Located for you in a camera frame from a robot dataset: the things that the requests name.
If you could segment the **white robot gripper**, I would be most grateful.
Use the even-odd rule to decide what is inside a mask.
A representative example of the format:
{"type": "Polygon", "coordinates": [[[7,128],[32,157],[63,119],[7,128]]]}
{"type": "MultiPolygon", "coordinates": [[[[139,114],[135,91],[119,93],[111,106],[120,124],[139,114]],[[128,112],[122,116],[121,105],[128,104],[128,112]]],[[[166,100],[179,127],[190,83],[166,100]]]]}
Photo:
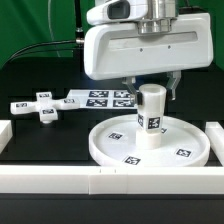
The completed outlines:
{"type": "Polygon", "coordinates": [[[135,102],[134,76],[168,72],[168,98],[175,100],[180,70],[207,67],[212,60],[207,13],[178,16],[168,33],[141,35],[135,23],[116,23],[95,26],[85,36],[85,73],[93,80],[124,77],[122,83],[135,102]]]}

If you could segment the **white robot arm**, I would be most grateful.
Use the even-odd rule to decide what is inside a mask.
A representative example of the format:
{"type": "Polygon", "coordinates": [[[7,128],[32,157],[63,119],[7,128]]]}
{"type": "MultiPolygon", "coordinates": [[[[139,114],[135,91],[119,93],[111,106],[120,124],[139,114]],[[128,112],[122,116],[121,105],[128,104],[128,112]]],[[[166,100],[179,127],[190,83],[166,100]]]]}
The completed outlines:
{"type": "Polygon", "coordinates": [[[107,0],[87,12],[84,70],[93,80],[122,78],[137,104],[139,75],[167,73],[173,91],[187,69],[213,60],[210,15],[181,14],[177,0],[107,0]]]}

